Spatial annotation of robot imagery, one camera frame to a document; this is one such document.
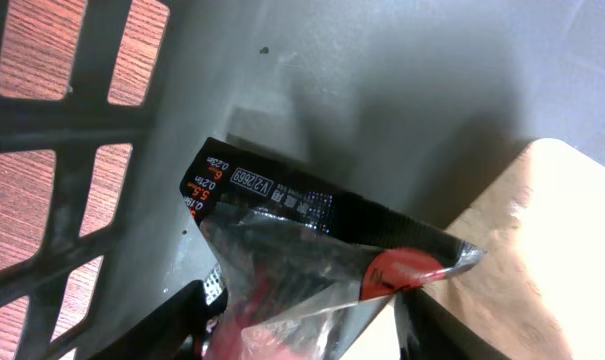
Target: gray surface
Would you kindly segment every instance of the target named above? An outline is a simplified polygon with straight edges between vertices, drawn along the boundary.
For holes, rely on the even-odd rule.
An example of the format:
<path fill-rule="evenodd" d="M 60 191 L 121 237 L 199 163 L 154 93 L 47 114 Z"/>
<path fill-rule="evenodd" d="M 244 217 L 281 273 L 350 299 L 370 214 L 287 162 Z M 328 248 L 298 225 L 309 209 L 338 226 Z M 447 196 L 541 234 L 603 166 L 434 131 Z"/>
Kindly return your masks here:
<path fill-rule="evenodd" d="M 144 220 L 96 346 L 210 269 L 177 191 L 206 136 L 230 130 L 438 226 L 531 139 L 605 165 L 605 1 L 218 0 L 171 16 L 188 23 L 165 39 L 170 70 L 136 177 Z"/>
<path fill-rule="evenodd" d="M 559 138 L 605 165 L 605 1 L 167 0 L 139 111 L 106 103 L 128 2 L 88 2 L 67 99 L 0 98 L 0 152 L 134 147 L 111 227 L 55 263 L 0 274 L 6 303 L 105 255 L 87 321 L 56 340 L 51 358 L 75 346 L 86 358 L 211 269 L 178 192 L 207 136 L 441 227 L 531 139 Z M 92 164 L 92 151 L 63 152 Z M 75 240 L 58 222 L 48 226 Z"/>

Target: black plastic wrapper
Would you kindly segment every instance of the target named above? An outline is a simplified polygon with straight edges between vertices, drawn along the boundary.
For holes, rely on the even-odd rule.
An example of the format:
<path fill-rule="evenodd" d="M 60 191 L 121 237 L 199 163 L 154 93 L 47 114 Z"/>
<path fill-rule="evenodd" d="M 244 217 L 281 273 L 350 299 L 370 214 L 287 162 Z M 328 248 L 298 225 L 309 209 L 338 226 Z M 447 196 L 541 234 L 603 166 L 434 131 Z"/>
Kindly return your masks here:
<path fill-rule="evenodd" d="M 229 304 L 207 359 L 333 359 L 346 311 L 468 270 L 484 252 L 209 138 L 180 191 Z"/>

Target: reddish wood grain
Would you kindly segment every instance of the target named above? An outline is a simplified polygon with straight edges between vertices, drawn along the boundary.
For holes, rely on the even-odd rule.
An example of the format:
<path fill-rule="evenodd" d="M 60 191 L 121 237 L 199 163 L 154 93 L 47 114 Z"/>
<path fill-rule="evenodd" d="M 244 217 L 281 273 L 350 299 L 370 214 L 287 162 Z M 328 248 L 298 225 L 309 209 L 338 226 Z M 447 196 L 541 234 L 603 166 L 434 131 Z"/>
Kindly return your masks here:
<path fill-rule="evenodd" d="M 64 97 L 84 6 L 81 0 L 10 1 L 0 59 L 1 95 Z M 167 17 L 166 7 L 155 1 L 133 1 L 109 102 L 142 103 Z M 129 144 L 98 150 L 81 236 L 111 222 L 131 152 Z M 0 270 L 37 252 L 46 226 L 54 162 L 52 151 L 0 154 Z M 95 259 L 69 277 L 54 338 L 84 318 L 100 263 L 101 258 Z M 27 304 L 22 298 L 0 309 L 0 359 L 13 358 Z M 71 351 L 64 359 L 73 356 Z"/>

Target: red label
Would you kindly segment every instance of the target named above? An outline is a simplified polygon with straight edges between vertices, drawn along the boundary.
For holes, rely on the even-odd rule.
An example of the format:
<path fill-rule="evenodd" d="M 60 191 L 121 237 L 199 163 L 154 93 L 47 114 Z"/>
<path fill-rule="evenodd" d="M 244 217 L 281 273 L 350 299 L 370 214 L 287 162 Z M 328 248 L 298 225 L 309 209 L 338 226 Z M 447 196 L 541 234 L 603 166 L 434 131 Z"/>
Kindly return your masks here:
<path fill-rule="evenodd" d="M 391 249 L 378 255 L 364 274 L 360 300 L 392 295 L 443 279 L 445 269 L 432 256 L 415 249 Z"/>

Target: wooden surface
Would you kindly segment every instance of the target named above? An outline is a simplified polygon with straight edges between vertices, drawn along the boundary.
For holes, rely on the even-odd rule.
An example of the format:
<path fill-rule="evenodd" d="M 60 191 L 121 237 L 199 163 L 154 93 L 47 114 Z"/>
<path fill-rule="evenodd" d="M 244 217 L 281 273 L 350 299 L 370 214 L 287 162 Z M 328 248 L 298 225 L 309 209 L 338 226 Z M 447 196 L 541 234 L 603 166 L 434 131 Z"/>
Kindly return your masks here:
<path fill-rule="evenodd" d="M 427 293 L 514 359 L 605 359 L 605 168 L 538 140 L 448 228 L 488 251 Z"/>
<path fill-rule="evenodd" d="M 79 0 L 10 2 L 0 60 L 1 95 L 42 100 L 65 96 L 84 5 Z M 157 2 L 133 1 L 109 93 L 111 103 L 142 102 L 167 16 L 168 10 Z M 111 221 L 130 153 L 128 144 L 98 150 L 80 235 Z M 50 150 L 0 154 L 0 270 L 28 259 L 40 246 L 54 163 Z M 100 262 L 95 259 L 70 275 L 54 338 L 84 317 Z M 25 297 L 0 309 L 0 359 L 13 358 L 27 304 Z M 73 358 L 73 353 L 64 358 Z"/>

